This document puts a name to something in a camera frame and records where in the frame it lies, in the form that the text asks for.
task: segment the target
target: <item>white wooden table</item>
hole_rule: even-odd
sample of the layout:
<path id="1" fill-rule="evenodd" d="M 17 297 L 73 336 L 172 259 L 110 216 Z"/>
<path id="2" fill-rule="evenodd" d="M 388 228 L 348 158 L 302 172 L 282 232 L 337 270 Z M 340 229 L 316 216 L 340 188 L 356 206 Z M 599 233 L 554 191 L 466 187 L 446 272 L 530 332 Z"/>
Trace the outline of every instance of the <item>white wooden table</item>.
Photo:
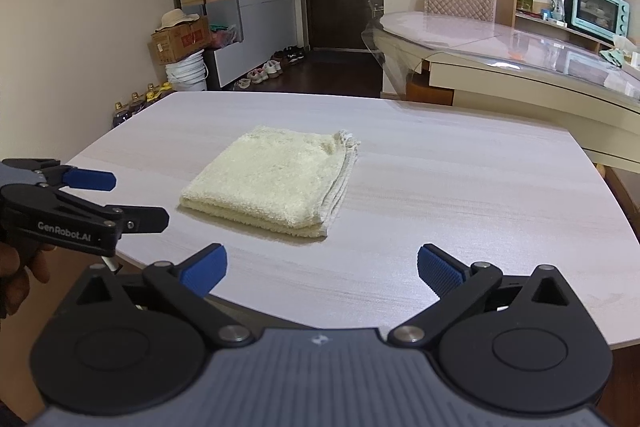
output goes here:
<path id="1" fill-rule="evenodd" d="M 181 189 L 258 124 L 347 129 L 362 141 L 324 241 L 295 239 L 177 208 Z M 114 172 L 101 204 L 161 205 L 168 229 L 129 235 L 136 265 L 179 263 L 213 242 L 228 272 L 212 294 L 323 328 L 387 331 L 436 301 L 417 276 L 420 245 L 506 274 L 561 269 L 609 344 L 640 342 L 640 247 L 571 135 L 550 124 L 391 100 L 252 92 L 176 93 L 71 161 Z"/>

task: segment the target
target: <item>metal pivot bolt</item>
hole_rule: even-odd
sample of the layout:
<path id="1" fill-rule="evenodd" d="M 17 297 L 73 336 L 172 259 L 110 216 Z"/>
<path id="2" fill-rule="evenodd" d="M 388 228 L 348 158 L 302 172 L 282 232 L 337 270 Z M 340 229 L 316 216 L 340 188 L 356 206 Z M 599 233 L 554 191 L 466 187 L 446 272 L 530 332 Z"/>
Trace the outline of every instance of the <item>metal pivot bolt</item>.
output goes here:
<path id="1" fill-rule="evenodd" d="M 400 326 L 393 331 L 394 337 L 404 343 L 414 343 L 424 338 L 424 331 L 418 326 Z"/>
<path id="2" fill-rule="evenodd" d="M 234 324 L 231 326 L 222 326 L 218 330 L 220 339 L 225 342 L 242 342 L 249 338 L 251 331 L 240 324 Z"/>

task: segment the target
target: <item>floor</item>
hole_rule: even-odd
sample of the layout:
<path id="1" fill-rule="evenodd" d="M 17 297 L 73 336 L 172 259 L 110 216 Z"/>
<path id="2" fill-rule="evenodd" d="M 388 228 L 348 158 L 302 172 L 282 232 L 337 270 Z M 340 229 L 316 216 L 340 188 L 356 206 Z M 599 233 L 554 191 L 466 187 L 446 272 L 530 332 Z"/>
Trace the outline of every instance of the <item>floor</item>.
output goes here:
<path id="1" fill-rule="evenodd" d="M 279 77 L 246 90 L 380 98 L 382 68 L 369 52 L 312 51 Z"/>

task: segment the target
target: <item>cardboard box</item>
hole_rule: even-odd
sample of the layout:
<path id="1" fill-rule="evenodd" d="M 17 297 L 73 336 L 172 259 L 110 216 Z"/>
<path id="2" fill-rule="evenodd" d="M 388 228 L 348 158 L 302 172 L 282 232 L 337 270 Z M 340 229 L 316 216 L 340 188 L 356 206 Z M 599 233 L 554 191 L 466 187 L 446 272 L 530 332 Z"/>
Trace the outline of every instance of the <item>cardboard box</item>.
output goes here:
<path id="1" fill-rule="evenodd" d="M 209 45 L 209 21 L 181 22 L 151 35 L 159 64 L 175 64 Z"/>

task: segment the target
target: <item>straw hat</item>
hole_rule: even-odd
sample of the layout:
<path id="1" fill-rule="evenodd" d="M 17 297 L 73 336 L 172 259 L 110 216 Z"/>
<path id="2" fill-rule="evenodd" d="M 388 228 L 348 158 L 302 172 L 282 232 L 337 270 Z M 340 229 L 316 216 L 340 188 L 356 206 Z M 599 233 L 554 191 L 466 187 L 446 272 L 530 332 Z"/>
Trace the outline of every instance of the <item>straw hat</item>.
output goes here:
<path id="1" fill-rule="evenodd" d="M 194 13 L 193 15 L 187 15 L 180 8 L 176 8 L 175 10 L 171 10 L 170 12 L 167 12 L 162 16 L 161 26 L 156 31 L 159 32 L 160 30 L 170 28 L 171 26 L 175 26 L 177 24 L 180 24 L 181 22 L 195 21 L 199 18 L 200 16 L 197 13 Z"/>

